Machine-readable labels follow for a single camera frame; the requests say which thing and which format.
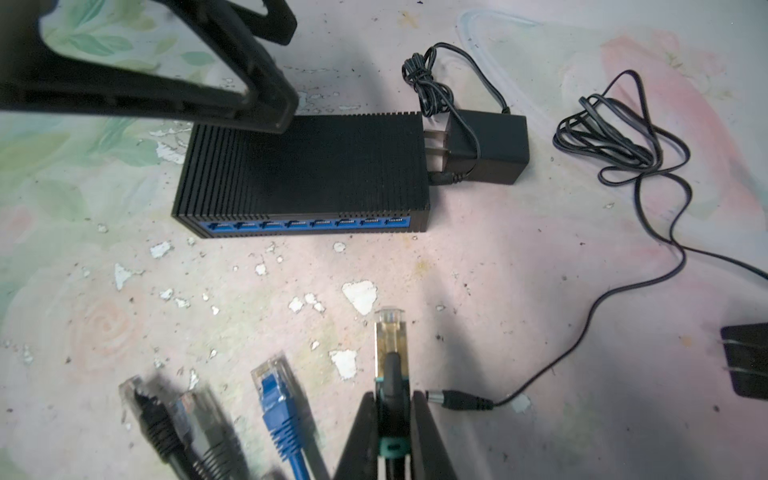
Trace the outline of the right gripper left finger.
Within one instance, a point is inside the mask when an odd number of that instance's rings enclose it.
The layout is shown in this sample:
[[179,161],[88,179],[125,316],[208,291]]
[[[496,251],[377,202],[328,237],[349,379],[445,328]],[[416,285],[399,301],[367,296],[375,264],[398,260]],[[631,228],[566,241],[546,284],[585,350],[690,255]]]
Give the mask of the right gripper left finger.
[[376,397],[372,392],[366,392],[362,396],[333,479],[376,480],[378,478],[378,455],[379,435]]

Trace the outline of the black network switch blue ports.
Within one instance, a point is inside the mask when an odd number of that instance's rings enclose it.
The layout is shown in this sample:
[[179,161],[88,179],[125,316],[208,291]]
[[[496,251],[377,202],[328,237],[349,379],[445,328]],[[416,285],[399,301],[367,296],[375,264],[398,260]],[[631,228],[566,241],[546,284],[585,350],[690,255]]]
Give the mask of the black network switch blue ports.
[[201,238],[426,230],[417,112],[298,116],[283,134],[197,125],[172,217]]

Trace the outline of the black ethernet cable gold plug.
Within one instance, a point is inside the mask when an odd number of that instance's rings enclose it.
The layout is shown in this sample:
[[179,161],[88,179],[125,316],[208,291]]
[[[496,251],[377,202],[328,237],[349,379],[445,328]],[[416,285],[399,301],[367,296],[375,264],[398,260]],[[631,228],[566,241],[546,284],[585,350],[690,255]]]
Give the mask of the black ethernet cable gold plug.
[[406,478],[411,453],[410,383],[404,311],[383,308],[375,323],[375,399],[379,457],[387,479]]

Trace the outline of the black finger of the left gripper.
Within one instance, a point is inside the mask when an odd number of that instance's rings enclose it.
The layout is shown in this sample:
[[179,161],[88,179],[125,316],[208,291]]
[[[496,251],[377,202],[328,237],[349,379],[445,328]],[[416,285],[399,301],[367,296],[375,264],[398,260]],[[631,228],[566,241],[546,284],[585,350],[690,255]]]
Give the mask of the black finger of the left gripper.
[[229,1],[167,1],[233,73],[246,93],[76,60],[43,41],[39,20],[53,1],[1,4],[1,107],[7,111],[177,119],[281,134],[298,94]]

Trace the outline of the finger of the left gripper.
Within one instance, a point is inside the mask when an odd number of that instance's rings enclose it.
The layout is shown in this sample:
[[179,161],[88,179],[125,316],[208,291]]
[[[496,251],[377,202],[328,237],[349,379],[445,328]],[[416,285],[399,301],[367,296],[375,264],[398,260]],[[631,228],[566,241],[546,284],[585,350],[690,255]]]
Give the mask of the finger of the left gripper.
[[285,0],[263,0],[263,4],[265,14],[229,1],[230,7],[254,37],[282,46],[289,45],[298,25],[293,11]]

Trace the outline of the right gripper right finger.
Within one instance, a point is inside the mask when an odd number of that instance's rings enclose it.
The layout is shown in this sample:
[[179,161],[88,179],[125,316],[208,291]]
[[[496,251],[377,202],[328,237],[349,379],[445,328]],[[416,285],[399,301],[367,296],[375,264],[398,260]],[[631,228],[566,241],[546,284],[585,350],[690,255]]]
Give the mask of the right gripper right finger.
[[410,408],[411,478],[457,480],[458,476],[431,414],[426,395],[414,391]]

